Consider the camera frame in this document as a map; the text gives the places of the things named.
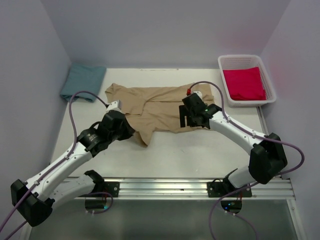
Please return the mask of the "beige t shirt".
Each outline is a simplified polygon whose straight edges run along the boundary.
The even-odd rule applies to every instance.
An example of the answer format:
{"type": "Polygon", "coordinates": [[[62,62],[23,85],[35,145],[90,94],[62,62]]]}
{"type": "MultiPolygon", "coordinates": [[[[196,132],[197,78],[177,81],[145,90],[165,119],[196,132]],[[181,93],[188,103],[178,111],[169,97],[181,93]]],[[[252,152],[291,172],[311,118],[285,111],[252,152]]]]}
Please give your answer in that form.
{"type": "Polygon", "coordinates": [[[121,110],[135,130],[134,138],[147,147],[153,132],[174,134],[191,132],[198,127],[180,127],[179,106],[191,84],[171,87],[125,87],[111,84],[105,94],[109,102],[121,101],[121,110]]]}

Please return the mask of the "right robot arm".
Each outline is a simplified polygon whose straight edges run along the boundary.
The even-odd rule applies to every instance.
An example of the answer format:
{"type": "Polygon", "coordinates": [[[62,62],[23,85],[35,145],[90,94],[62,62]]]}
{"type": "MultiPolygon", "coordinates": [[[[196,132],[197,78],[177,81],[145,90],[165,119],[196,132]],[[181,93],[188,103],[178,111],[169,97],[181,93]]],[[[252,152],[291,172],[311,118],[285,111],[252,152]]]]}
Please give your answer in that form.
{"type": "Polygon", "coordinates": [[[280,140],[278,135],[266,136],[246,127],[226,115],[221,107],[204,103],[197,92],[186,96],[182,102],[183,105],[179,106],[182,128],[202,127],[216,131],[249,155],[247,166],[233,170],[220,182],[227,196],[235,196],[242,187],[254,182],[265,185],[287,166],[284,148],[275,142],[280,140]]]}

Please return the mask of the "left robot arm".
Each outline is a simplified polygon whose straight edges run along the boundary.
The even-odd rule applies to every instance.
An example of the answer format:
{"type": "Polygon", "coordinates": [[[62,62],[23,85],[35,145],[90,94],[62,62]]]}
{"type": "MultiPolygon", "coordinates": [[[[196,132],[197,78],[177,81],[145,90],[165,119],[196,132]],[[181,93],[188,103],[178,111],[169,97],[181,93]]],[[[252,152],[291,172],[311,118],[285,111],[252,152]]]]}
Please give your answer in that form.
{"type": "Polygon", "coordinates": [[[75,143],[38,175],[26,182],[17,179],[10,186],[13,206],[30,226],[43,223],[59,206],[82,195],[99,196],[104,193],[104,180],[94,170],[88,170],[80,177],[65,182],[77,168],[106,150],[114,141],[129,139],[135,130],[125,115],[111,110],[100,122],[83,130],[75,143]]]}

